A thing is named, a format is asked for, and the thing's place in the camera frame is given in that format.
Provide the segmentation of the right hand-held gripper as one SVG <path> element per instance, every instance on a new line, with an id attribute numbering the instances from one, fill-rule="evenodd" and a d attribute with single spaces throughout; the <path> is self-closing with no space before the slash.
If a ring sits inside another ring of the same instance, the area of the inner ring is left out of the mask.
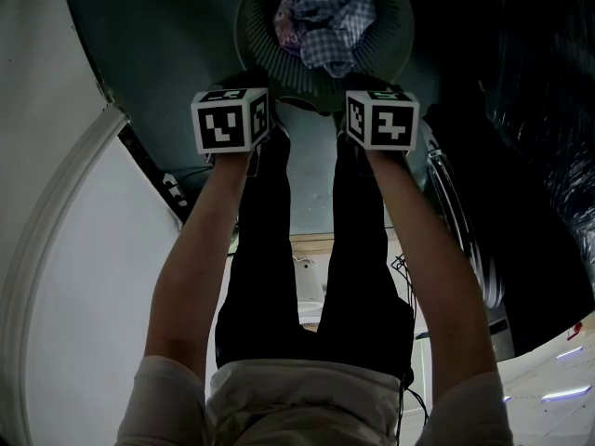
<path id="1" fill-rule="evenodd" d="M 346 133 L 365 150 L 412 151 L 417 144 L 419 102 L 412 93 L 346 94 Z"/>

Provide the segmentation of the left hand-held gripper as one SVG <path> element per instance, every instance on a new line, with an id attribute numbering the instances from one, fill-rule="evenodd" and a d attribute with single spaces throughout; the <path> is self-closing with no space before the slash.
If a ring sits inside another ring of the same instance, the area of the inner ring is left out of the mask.
<path id="1" fill-rule="evenodd" d="M 270 131 L 269 108 L 269 90 L 264 87 L 198 92 L 191 104 L 197 151 L 252 151 Z"/>

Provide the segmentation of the dark round laundry basket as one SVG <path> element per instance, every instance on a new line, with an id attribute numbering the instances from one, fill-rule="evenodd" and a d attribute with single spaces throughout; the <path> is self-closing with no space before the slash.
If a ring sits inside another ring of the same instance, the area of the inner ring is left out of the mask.
<path id="1" fill-rule="evenodd" d="M 246 70 L 269 75 L 271 95 L 299 101 L 315 112 L 335 112 L 344 101 L 338 79 L 323 69 L 308 69 L 300 57 L 281 49 L 273 29 L 273 14 L 281 0 L 240 0 L 234 39 Z M 374 0 L 377 19 L 354 50 L 356 69 L 394 82 L 410 59 L 415 19 L 410 0 Z"/>

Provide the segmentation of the grey checked clothes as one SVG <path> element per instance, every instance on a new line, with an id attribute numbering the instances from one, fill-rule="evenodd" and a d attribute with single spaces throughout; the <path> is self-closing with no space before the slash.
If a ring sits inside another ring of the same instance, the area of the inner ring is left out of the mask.
<path id="1" fill-rule="evenodd" d="M 356 47 L 376 21 L 374 0 L 294 0 L 302 63 L 340 79 L 357 66 Z"/>

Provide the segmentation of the person's left forearm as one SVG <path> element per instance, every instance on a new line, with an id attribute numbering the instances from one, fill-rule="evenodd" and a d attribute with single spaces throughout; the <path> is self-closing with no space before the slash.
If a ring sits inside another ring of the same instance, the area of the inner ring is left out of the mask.
<path id="1" fill-rule="evenodd" d="M 169 358 L 200 377 L 250 157 L 216 157 L 152 297 L 144 354 Z"/>

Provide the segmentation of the person's right forearm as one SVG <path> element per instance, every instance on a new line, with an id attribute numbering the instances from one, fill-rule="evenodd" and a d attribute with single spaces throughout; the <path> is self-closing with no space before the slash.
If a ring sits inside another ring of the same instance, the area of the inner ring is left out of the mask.
<path id="1" fill-rule="evenodd" d="M 385 152 L 366 156 L 430 334 L 434 395 L 495 372 L 488 320 L 470 262 L 405 168 Z"/>

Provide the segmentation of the person's white shirt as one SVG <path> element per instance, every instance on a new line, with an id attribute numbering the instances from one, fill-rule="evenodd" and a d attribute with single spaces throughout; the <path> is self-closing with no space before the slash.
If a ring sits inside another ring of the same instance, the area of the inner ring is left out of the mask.
<path id="1" fill-rule="evenodd" d="M 347 364 L 235 361 L 205 387 L 150 356 L 116 446 L 396 446 L 398 403 L 395 377 Z"/>

